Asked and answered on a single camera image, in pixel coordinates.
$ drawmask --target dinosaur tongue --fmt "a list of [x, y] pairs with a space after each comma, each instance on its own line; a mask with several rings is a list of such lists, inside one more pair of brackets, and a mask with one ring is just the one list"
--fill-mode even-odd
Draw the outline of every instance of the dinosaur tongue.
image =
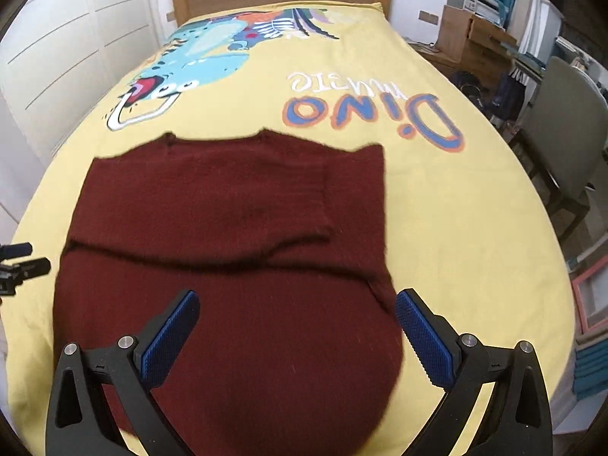
[[159, 84], [162, 84], [164, 79], [155, 75], [154, 77], [145, 77], [138, 79], [131, 88], [131, 96], [125, 103], [126, 106], [133, 105], [139, 100], [145, 99]]

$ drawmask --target wooden cabinet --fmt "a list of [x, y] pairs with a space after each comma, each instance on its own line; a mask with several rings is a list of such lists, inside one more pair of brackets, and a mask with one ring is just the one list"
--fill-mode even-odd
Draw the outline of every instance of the wooden cabinet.
[[513, 36], [491, 22], [467, 10], [445, 6], [434, 49], [415, 49], [443, 75], [449, 76], [456, 70], [470, 71], [494, 92], [501, 72], [511, 69], [511, 59], [501, 42], [518, 45]]

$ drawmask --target maroon sweater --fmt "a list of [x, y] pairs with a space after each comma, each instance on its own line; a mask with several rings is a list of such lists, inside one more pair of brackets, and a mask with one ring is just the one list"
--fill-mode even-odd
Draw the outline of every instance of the maroon sweater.
[[384, 248], [381, 146], [168, 133], [93, 161], [57, 277], [55, 350], [109, 346], [193, 289], [199, 322], [153, 394], [194, 453], [348, 456], [402, 361]]

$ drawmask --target silver bolt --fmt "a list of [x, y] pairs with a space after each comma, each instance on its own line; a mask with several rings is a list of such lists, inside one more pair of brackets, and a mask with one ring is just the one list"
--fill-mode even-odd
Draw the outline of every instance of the silver bolt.
[[76, 353], [76, 350], [78, 350], [78, 347], [76, 346], [76, 343], [70, 343], [68, 346], [66, 346], [63, 349], [63, 352], [66, 355], [73, 355], [74, 353]]
[[527, 341], [522, 341], [521, 343], [519, 343], [519, 347], [525, 353], [532, 353], [534, 351], [534, 347]]
[[461, 341], [466, 347], [474, 347], [477, 344], [477, 338], [472, 334], [464, 334]]
[[118, 346], [123, 350], [126, 350], [133, 344], [133, 338], [131, 336], [123, 336], [118, 340]]

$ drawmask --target bed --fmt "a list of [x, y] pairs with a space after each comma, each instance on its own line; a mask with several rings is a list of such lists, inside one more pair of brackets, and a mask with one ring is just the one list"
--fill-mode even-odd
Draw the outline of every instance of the bed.
[[[266, 128], [349, 150], [381, 143], [394, 288], [415, 288], [458, 332], [487, 345], [529, 340], [551, 395], [574, 331], [551, 223], [497, 132], [390, 28], [390, 0], [174, 0], [174, 7], [183, 26], [66, 141], [14, 236], [53, 265], [2, 305], [11, 415], [33, 453], [44, 454], [54, 278], [87, 169], [94, 157], [168, 130], [212, 139]], [[346, 105], [352, 97], [358, 106]], [[485, 386], [454, 454], [466, 451], [490, 391]], [[405, 340], [390, 404], [359, 454], [402, 454], [442, 394]]]

